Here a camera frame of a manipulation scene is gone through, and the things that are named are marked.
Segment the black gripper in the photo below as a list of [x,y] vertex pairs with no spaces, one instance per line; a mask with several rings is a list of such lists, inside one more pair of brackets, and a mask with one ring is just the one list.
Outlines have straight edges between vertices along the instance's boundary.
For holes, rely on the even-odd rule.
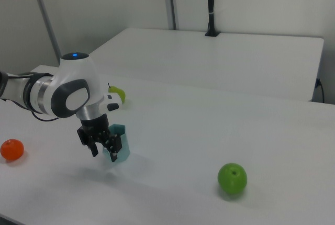
[[106,114],[92,120],[81,120],[77,130],[83,145],[88,146],[92,156],[98,155],[96,143],[100,143],[109,153],[112,162],[118,159],[118,152],[122,149],[121,136],[109,133],[109,122]]

